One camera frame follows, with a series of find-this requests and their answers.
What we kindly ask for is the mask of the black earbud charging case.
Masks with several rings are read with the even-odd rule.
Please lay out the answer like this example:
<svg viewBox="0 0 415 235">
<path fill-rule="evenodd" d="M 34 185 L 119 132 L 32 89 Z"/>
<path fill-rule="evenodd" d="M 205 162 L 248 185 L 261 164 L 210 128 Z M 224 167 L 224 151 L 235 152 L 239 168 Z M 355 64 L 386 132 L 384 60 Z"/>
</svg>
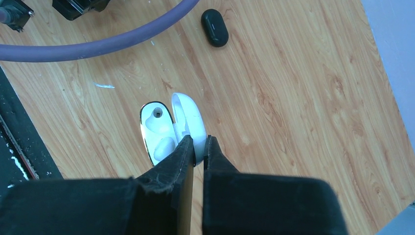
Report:
<svg viewBox="0 0 415 235">
<path fill-rule="evenodd" d="M 222 14 L 216 9 L 208 9 L 201 15 L 201 25 L 205 36 L 213 47 L 223 47 L 229 40 L 229 33 Z"/>
</svg>

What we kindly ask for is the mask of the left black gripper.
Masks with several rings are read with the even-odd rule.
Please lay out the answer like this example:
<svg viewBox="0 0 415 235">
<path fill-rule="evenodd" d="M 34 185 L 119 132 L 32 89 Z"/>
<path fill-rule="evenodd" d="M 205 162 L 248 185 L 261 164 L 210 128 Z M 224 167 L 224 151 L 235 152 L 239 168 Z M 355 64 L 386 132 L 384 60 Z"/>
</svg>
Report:
<svg viewBox="0 0 415 235">
<path fill-rule="evenodd" d="M 73 21 L 91 10 L 103 11 L 110 0 L 53 0 L 52 7 L 65 19 Z"/>
</svg>

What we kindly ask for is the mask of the white earbud charging case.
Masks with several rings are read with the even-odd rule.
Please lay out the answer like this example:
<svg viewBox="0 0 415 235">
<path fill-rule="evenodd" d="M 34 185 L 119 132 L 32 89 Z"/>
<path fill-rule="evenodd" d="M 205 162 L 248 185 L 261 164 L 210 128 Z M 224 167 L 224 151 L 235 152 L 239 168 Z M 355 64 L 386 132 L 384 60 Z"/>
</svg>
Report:
<svg viewBox="0 0 415 235">
<path fill-rule="evenodd" d="M 140 130 L 150 162 L 156 166 L 158 161 L 153 157 L 158 142 L 165 137 L 172 137 L 175 148 L 181 140 L 189 135 L 193 139 L 197 166 L 203 161 L 207 133 L 202 115 L 195 101 L 186 94 L 173 93 L 171 96 L 172 110 L 160 101 L 152 101 L 142 106 Z"/>
</svg>

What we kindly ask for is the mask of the white earbud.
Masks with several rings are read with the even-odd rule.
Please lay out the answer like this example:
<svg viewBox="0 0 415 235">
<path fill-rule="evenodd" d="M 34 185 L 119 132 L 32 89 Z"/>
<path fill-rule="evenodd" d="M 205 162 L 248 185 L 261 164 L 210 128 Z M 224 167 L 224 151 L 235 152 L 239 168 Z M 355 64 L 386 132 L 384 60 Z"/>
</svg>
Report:
<svg viewBox="0 0 415 235">
<path fill-rule="evenodd" d="M 172 137 L 162 138 L 156 145 L 153 157 L 160 162 L 175 150 L 175 141 Z"/>
</svg>

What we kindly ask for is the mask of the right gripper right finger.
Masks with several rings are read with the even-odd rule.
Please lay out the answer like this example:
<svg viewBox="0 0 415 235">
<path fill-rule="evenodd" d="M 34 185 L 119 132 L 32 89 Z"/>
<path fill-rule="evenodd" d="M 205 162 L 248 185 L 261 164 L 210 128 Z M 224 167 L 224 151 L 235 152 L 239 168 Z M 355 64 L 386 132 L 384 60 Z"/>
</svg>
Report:
<svg viewBox="0 0 415 235">
<path fill-rule="evenodd" d="M 307 177 L 242 173 L 208 136 L 204 152 L 205 235 L 346 235 L 332 187 Z"/>
</svg>

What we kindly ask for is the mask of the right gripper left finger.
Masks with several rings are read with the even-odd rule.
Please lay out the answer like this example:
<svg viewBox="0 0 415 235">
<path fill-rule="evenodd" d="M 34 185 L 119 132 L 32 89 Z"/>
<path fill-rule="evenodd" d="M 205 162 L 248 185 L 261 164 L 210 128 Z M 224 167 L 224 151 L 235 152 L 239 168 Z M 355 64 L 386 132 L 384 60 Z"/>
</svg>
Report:
<svg viewBox="0 0 415 235">
<path fill-rule="evenodd" d="M 3 235 L 187 235 L 193 140 L 137 178 L 34 180 L 0 205 Z"/>
</svg>

